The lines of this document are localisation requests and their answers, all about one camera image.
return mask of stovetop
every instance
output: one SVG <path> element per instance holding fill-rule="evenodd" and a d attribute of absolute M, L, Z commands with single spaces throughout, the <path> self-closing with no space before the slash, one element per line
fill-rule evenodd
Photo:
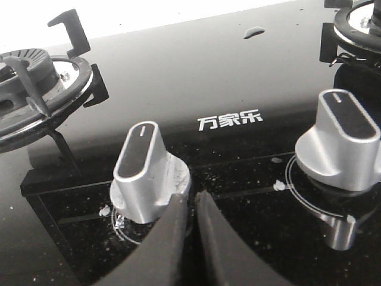
<path fill-rule="evenodd" d="M 205 260 L 200 235 L 207 232 L 200 221 L 213 225 L 214 217 L 200 211 L 205 192 L 249 247 L 245 255 L 272 268 L 268 283 L 282 277 L 290 285 L 378 285 L 378 185 L 359 197 L 336 198 L 295 164 L 296 140 L 314 124 L 325 89 L 351 91 L 381 124 L 380 75 L 319 60 L 330 44 L 322 40 L 323 26 L 338 9 L 292 1 L 90 40 L 84 57 L 98 65 L 110 97 L 78 108 L 54 136 L 0 154 L 0 284 L 92 285 L 142 246 L 161 219 L 142 225 L 124 219 L 109 190 L 129 128 L 154 120 L 192 180 L 184 246 L 177 250 L 180 285 L 212 283 L 208 265 L 216 261 Z M 264 32 L 247 37 L 253 27 Z M 332 230 L 306 201 L 360 221 L 354 237 L 330 240 Z M 255 267 L 226 262 L 219 251 L 221 265 L 261 276 Z M 239 274 L 235 281 L 240 284 Z"/>

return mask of gas stove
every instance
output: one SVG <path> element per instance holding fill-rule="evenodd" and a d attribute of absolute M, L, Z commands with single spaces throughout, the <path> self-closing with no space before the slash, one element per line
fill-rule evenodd
<path fill-rule="evenodd" d="M 0 284 L 379 285 L 380 15 L 70 10 L 72 47 L 1 54 Z"/>

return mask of silver knob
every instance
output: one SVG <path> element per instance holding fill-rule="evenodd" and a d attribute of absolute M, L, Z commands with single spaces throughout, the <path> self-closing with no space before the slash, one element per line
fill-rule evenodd
<path fill-rule="evenodd" d="M 157 123 L 140 122 L 127 134 L 110 188 L 117 211 L 137 223 L 159 218 L 172 194 L 188 194 L 187 165 L 164 146 Z"/>
<path fill-rule="evenodd" d="M 299 167 L 324 184 L 365 191 L 381 180 L 380 129 L 346 90 L 319 95 L 316 123 L 295 151 Z"/>

